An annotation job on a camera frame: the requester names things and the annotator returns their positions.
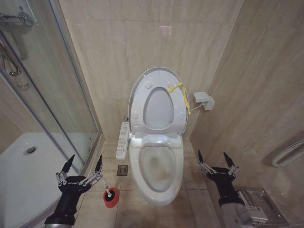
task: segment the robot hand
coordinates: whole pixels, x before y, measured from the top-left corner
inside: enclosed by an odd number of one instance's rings
[[[240,203],[244,205],[243,200],[238,196],[238,193],[234,190],[232,181],[236,178],[238,167],[236,167],[232,159],[224,152],[226,163],[229,167],[220,168],[220,167],[210,167],[204,163],[203,157],[198,153],[198,167],[199,169],[206,174],[206,176],[215,182],[218,193],[220,195],[219,205],[222,206],[225,203]]]
[[[95,172],[88,178],[84,176],[67,176],[73,159],[74,155],[64,164],[61,172],[56,173],[58,187],[62,192],[62,196],[55,212],[46,219],[45,228],[72,227],[75,223],[74,214],[77,212],[76,206],[79,197],[102,178],[102,155],[100,155]]]

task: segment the robotic arm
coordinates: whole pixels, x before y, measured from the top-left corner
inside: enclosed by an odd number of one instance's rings
[[[74,155],[65,163],[61,172],[56,173],[58,187],[62,192],[61,198],[52,215],[45,221],[45,228],[71,228],[75,223],[74,214],[82,193],[88,191],[103,176],[101,174],[102,155],[98,160],[95,172],[90,177],[67,176],[73,163]]]
[[[224,152],[228,165],[227,168],[208,166],[199,151],[198,167],[208,179],[215,182],[218,193],[218,204],[223,210],[223,219],[227,228],[254,228],[265,223],[268,219],[262,208],[245,206],[244,201],[238,196],[232,182],[237,176],[239,167],[236,167],[232,159]]]

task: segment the toilet lid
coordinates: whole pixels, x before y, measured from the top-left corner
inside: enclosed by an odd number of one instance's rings
[[[147,70],[135,83],[129,101],[132,134],[182,134],[188,118],[182,90],[167,90],[181,79],[171,70],[156,67]]]

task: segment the toilet brush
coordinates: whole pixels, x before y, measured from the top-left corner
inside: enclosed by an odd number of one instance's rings
[[[108,188],[105,180],[102,181],[104,184],[104,204],[107,208],[113,208],[118,203],[118,190],[116,188]]]

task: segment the tile floor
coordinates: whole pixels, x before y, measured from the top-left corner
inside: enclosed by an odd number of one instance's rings
[[[132,180],[129,159],[115,158],[117,140],[105,140],[102,174],[109,187],[120,190],[119,202],[105,207],[101,181],[79,200],[75,228],[220,228],[203,175],[197,171],[189,139],[184,139],[184,177],[176,199],[165,207],[148,204]],[[116,176],[117,166],[128,164],[128,176]]]

